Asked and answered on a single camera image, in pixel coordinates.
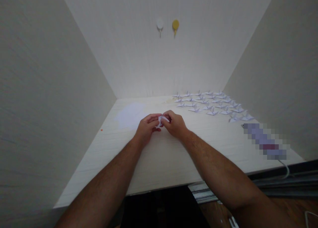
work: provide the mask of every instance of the white paper sheet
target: white paper sheet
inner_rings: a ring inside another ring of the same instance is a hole
[[[144,107],[145,104],[136,102],[125,106],[114,118],[114,120],[118,121],[119,129],[129,128],[130,130],[136,130],[140,120],[147,116],[143,112]]]

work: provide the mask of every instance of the wooden floor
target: wooden floor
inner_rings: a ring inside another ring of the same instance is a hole
[[[288,216],[297,224],[298,227],[306,227],[305,211],[318,214],[318,201],[271,198]],[[207,219],[210,227],[231,228],[229,218],[232,216],[229,210],[217,202],[209,202],[199,205],[202,213]],[[308,215],[308,225],[318,227],[318,217]]]

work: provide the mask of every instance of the adhesive hook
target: adhesive hook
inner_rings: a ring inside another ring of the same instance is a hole
[[[161,31],[163,30],[163,20],[161,18],[157,19],[157,28],[160,33],[160,38],[161,38]]]

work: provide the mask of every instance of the paper crane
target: paper crane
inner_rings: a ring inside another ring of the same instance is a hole
[[[223,108],[225,108],[225,107],[226,107],[226,106],[223,106],[223,105],[222,105],[222,102],[220,102],[219,105],[216,106],[216,108],[221,108],[221,109],[223,109]]]
[[[180,98],[180,97],[182,97],[182,96],[180,96],[180,94],[177,92],[177,94],[176,95],[172,95],[173,97],[178,97],[178,98]]]
[[[183,101],[186,101],[186,100],[185,99],[181,99],[181,98],[175,100],[175,102],[183,102]]]
[[[221,92],[220,90],[219,90],[219,92],[215,92],[214,93],[214,95],[217,95],[217,96],[220,96],[220,95],[223,95],[224,93],[223,92]]]
[[[199,102],[199,103],[202,103],[202,104],[205,104],[205,105],[210,104],[210,102],[209,102],[209,101],[206,101],[205,98],[204,98],[203,100],[201,100],[201,101],[198,101],[198,102]]]
[[[197,107],[197,105],[195,105],[195,106],[193,107],[193,109],[190,109],[189,111],[193,111],[193,112],[195,112],[195,113],[199,113],[199,112],[201,112],[202,110],[201,110],[199,107]]]
[[[239,121],[240,119],[236,117],[236,114],[230,115],[229,123]]]
[[[235,103],[235,101],[232,101],[232,106],[234,107],[234,108],[237,108],[238,106],[240,106],[241,104],[238,104],[238,103]]]
[[[211,110],[212,108],[214,108],[213,106],[208,106],[206,105],[205,107],[203,107],[202,109],[203,110]]]
[[[231,100],[231,98],[229,96],[227,96],[225,99],[222,100],[222,102],[225,103],[231,103],[233,100]]]
[[[222,94],[222,95],[217,96],[217,98],[220,98],[220,99],[226,99],[227,97],[228,97],[228,96],[225,95],[225,94]]]
[[[204,93],[202,93],[202,94],[205,94],[205,95],[209,95],[209,96],[212,96],[212,95],[213,95],[213,92],[211,92],[211,91],[209,90],[209,91],[207,91],[207,92],[204,92]]]
[[[242,113],[242,112],[244,112],[244,111],[246,111],[246,110],[244,110],[241,106],[238,106],[238,108],[236,108],[235,110],[233,110],[234,112],[236,112],[236,113]]]
[[[185,106],[186,106],[185,103],[182,104],[182,102],[180,102],[180,104],[177,105],[176,107],[185,107]]]
[[[211,100],[210,102],[211,103],[219,103],[219,102],[221,102],[221,100],[220,99],[216,99],[216,100]]]
[[[208,112],[207,114],[208,115],[217,115],[219,112],[215,112],[214,111],[214,107],[212,107],[211,109],[210,109],[210,112]]]
[[[187,96],[193,96],[193,94],[189,93],[189,91],[186,91],[186,94],[183,95],[183,97],[187,97]]]
[[[216,98],[216,95],[213,95],[213,93],[211,93],[211,94],[209,95],[209,97],[207,97],[207,98],[209,98],[209,99],[215,99],[215,98]]]
[[[196,98],[196,100],[204,100],[205,97],[203,95],[200,95],[199,97]]]
[[[197,105],[196,105],[196,103],[194,103],[194,101],[192,101],[191,104],[187,104],[187,105],[185,105],[185,106],[196,107]]]
[[[242,116],[241,117],[241,120],[253,120],[254,117],[251,116],[249,113],[246,112],[246,115],[245,116]]]
[[[224,111],[220,112],[220,114],[232,114],[232,113],[233,113],[232,111],[229,111],[229,107],[228,106],[226,106],[224,108]]]
[[[190,101],[190,102],[195,102],[196,100],[194,100],[192,97],[190,99],[185,99],[185,101]]]
[[[202,95],[202,93],[200,92],[200,90],[199,90],[199,92],[197,93],[197,94],[194,94],[195,96],[201,96]]]

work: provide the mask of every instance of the wooden desk surface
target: wooden desk surface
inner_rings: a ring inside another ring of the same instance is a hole
[[[229,115],[206,115],[206,111],[194,113],[189,107],[176,107],[171,96],[148,97],[137,99],[118,99],[96,134],[75,173],[64,189],[55,207],[68,206],[85,185],[106,166],[134,136],[135,130],[119,129],[118,121],[114,120],[118,112],[131,103],[143,103],[144,113],[163,113],[173,110],[183,116],[188,129],[212,145],[234,162],[245,173],[282,166],[276,160],[267,160],[264,155],[247,138],[238,121],[228,123]],[[292,149],[288,150],[286,164],[303,162],[304,160]],[[201,181],[190,156],[182,144],[172,137],[165,128],[153,133],[150,143],[144,148],[127,194],[188,184]]]

